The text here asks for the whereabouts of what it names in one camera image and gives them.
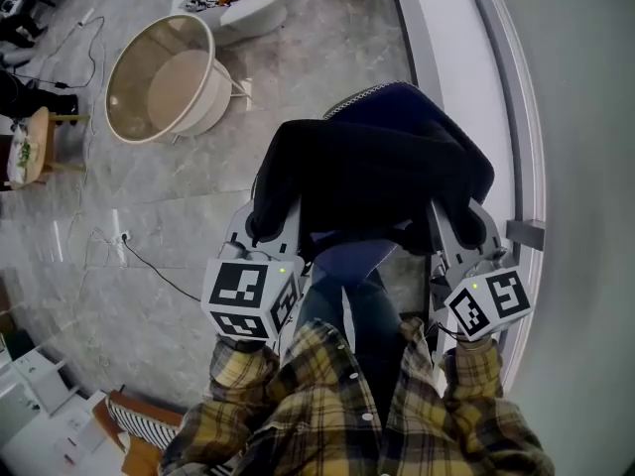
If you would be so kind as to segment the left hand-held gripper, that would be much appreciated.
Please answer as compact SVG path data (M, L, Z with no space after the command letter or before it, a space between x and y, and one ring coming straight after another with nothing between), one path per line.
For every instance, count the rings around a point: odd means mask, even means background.
M222 336L274 342L301 299L301 202L272 236L258 241L253 222L249 200L232 216L219 255L207 262L200 306Z

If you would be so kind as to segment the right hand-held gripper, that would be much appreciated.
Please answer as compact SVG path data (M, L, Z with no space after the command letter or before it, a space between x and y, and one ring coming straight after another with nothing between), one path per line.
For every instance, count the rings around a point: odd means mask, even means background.
M440 331L457 341L476 342L534 311L520 267L506 248L500 248L496 223L480 203L472 199L459 216L456 237L439 201L432 200L427 213L433 245L443 263L430 278L433 307L447 310L456 323L454 329L439 323ZM463 263L473 267L452 285L448 271L459 264L459 246Z

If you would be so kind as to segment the black garment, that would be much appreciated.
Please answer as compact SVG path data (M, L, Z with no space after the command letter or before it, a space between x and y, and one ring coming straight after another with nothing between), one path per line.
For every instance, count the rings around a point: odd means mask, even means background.
M274 135L259 169L254 242L271 239L294 206L301 210L304 257L312 233L342 231L353 239L387 236L406 250L433 250L430 202L444 210L459 243L474 249L485 227L470 210L491 188L489 160L455 125L436 121L414 131L333 120L293 120Z

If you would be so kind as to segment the blue upholstered chair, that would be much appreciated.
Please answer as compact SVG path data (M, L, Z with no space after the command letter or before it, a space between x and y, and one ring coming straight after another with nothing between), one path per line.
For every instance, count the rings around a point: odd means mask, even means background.
M441 129L443 116L417 87L396 81L355 93L328 109L323 118L422 135ZM319 254L314 270L344 286L356 286L396 248L396 243L385 239L341 243Z

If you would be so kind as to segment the person's right forearm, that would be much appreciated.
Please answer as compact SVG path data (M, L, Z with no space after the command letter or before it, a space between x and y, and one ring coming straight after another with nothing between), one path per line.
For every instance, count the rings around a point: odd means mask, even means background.
M503 397L498 344L459 341L442 361L444 405L463 458L452 476L555 476L555 467L520 409Z

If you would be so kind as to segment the person's left forearm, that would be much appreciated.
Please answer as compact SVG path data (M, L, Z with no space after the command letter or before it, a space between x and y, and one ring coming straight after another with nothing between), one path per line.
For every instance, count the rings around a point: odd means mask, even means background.
M278 357L266 345L251 354L233 351L218 338L208 394L184 415L164 451L161 476L208 476L239 453L271 407L266 386L278 370Z

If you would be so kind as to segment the white round seat with clothes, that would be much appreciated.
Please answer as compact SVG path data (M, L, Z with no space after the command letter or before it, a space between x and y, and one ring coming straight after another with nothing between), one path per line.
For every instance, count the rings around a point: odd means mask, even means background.
M173 0L172 14L201 18L218 46L267 35L291 16L304 11L310 0L237 0L227 5L189 10L191 0Z

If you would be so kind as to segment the person's legs in blue jeans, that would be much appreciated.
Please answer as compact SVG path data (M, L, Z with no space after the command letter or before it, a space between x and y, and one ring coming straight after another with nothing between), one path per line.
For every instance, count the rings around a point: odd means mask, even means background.
M313 272L312 285L301 306L296 328L320 319L344 333L343 301L351 310L355 357L370 388L379 418L386 423L406 341L401 318L390 302L378 271L360 283L343 284L322 269Z

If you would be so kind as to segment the black wristband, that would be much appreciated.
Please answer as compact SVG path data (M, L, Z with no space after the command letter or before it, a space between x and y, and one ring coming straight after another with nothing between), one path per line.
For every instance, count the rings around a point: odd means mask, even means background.
M218 342L233 351L245 354L257 352L263 349L266 345L266 343L261 340L233 340L223 336L218 338Z

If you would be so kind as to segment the round glass coffee table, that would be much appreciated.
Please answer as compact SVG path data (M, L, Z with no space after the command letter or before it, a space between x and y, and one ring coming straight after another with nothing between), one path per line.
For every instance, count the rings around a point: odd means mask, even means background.
M237 97L251 94L216 58L211 28L194 15L175 14L148 25L122 50L108 78L105 117L128 144L195 137Z

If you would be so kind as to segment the person's yellow plaid shirt torso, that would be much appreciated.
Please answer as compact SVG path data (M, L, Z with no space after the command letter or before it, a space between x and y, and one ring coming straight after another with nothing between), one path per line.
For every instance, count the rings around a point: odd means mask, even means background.
M294 337L265 381L235 476L460 476L460 449L429 382L422 322L401 324L385 414L343 335L320 319Z

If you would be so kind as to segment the round wooden side table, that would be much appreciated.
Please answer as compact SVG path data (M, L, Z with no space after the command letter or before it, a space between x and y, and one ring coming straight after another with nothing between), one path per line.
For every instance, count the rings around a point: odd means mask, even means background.
M45 184L48 175L55 171L76 172L84 174L86 168L72 164L63 164L56 161L55 157L55 131L58 123L70 123L71 121L89 121L88 115L58 115L50 112L46 107L40 108L28 120L26 133L31 141L39 145L39 154L35 163L28 168L27 182L18 184L8 179L3 180L3 185L10 189L19 189L33 183Z

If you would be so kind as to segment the white cloth on wooden table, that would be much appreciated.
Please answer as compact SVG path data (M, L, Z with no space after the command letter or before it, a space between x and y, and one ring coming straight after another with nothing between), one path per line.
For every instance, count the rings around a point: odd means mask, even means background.
M25 169L18 167L18 147L21 141L28 140L32 146L31 157L28 166ZM28 168L33 165L39 154L39 145L35 141L31 141L26 130L22 126L17 126L9 149L9 158L7 163L7 176L9 181L18 184L27 182Z

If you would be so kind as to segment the white shelf unit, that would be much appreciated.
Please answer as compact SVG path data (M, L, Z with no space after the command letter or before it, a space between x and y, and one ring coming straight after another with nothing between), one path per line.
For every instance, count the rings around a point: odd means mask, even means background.
M39 348L11 362L11 368L48 417L53 416L78 391L78 386L70 387L62 377L61 370L66 365L65 359L51 361Z

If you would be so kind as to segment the white low table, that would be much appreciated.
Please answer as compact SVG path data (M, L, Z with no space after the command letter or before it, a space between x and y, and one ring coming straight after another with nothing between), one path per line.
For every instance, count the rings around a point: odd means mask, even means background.
M52 416L40 414L0 449L14 476L125 476L123 451L93 415L105 398L75 394Z

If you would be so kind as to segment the grey metal door bracket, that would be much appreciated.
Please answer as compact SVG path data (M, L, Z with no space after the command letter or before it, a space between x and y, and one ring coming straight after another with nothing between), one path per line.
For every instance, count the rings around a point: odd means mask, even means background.
M508 220L506 237L514 244L543 252L545 245L545 222L532 220Z

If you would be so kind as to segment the grey metal door frame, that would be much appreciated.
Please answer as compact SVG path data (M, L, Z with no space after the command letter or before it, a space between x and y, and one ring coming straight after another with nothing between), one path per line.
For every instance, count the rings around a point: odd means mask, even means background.
M507 221L537 219L546 225L547 189L542 128L521 40L506 0L473 1L495 58L508 120L514 208L513 215ZM513 242L511 244L529 298L536 301L543 269L543 252Z

